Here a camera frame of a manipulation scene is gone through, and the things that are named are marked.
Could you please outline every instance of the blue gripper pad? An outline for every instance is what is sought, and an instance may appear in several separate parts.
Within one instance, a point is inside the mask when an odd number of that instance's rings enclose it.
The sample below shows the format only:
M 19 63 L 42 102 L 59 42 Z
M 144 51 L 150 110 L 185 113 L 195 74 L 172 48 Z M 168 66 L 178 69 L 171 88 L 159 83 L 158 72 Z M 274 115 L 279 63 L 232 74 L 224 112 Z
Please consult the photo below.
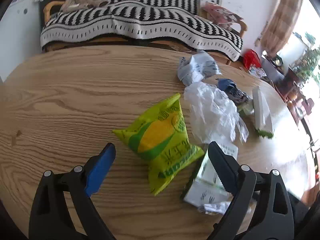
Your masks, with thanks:
M 89 174 L 87 175 L 87 184 L 84 189 L 88 197 L 91 197 L 93 193 L 99 191 L 105 176 L 116 158 L 116 148 L 110 143 L 98 156 L 94 157 L 98 157 L 98 161 L 89 171 Z

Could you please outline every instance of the plastic bag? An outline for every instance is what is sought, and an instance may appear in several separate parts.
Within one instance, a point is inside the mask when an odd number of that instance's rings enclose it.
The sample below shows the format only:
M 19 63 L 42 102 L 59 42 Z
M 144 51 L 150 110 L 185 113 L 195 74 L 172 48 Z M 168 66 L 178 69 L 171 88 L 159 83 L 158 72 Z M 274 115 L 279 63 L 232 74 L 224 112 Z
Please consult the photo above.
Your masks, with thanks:
M 262 93 L 260 87 L 252 90 L 253 106 L 254 106 L 254 125 L 258 134 L 262 137 L 273 137 L 273 125 L 270 109 L 267 100 Z
M 248 129 L 225 92 L 214 85 L 196 82 L 185 88 L 183 97 L 191 104 L 191 129 L 199 142 L 234 141 L 236 126 L 240 139 L 247 140 Z
M 203 150 L 189 143 L 179 102 L 180 94 L 152 106 L 125 130 L 113 130 L 119 139 L 149 164 L 151 193 L 157 195 L 174 176 Z
M 178 78 L 185 86 L 213 75 L 221 75 L 220 69 L 214 58 L 204 50 L 198 49 L 197 54 L 192 55 L 190 60 L 185 57 L 179 60 Z
M 248 49 L 248 51 L 244 54 L 243 65 L 247 69 L 249 69 L 251 65 L 255 65 L 257 68 L 261 67 L 258 54 L 254 50 Z

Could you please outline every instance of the clear plastic bag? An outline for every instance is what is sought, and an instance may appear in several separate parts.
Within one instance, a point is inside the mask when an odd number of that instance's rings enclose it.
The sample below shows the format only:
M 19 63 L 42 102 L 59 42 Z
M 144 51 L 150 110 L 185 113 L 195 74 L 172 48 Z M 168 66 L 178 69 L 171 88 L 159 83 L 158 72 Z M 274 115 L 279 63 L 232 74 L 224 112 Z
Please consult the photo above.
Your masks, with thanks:
M 236 105 L 225 92 L 214 85 L 195 82 L 185 88 L 183 97 L 191 104 L 191 129 L 199 142 L 208 144 L 219 139 L 234 141 L 236 126 L 241 141 L 247 141 L 249 131 Z

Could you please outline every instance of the screw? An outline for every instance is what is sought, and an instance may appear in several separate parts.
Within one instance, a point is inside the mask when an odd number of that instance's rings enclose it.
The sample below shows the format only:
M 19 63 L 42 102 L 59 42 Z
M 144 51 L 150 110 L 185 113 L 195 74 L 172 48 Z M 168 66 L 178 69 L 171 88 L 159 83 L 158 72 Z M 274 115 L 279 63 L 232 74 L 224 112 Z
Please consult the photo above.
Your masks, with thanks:
M 51 175 L 51 171 L 45 171 L 43 175 L 45 177 L 49 177 Z
M 248 165 L 242 165 L 241 166 L 241 170 L 243 171 L 249 171 L 250 170 L 250 167 Z
M 76 166 L 73 170 L 75 172 L 80 172 L 80 171 L 82 171 L 82 166 Z
M 280 172 L 278 170 L 273 170 L 272 173 L 276 176 L 279 176 L 280 175 Z

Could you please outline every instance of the curtain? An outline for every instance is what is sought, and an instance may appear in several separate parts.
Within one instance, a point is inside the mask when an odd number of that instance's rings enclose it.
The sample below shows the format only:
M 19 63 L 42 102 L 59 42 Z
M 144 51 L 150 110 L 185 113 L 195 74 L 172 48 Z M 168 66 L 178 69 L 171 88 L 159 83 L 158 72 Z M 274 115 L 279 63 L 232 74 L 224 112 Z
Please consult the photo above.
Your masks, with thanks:
M 279 6 L 266 26 L 261 45 L 269 57 L 275 57 L 288 42 L 300 14 L 303 0 L 281 0 Z

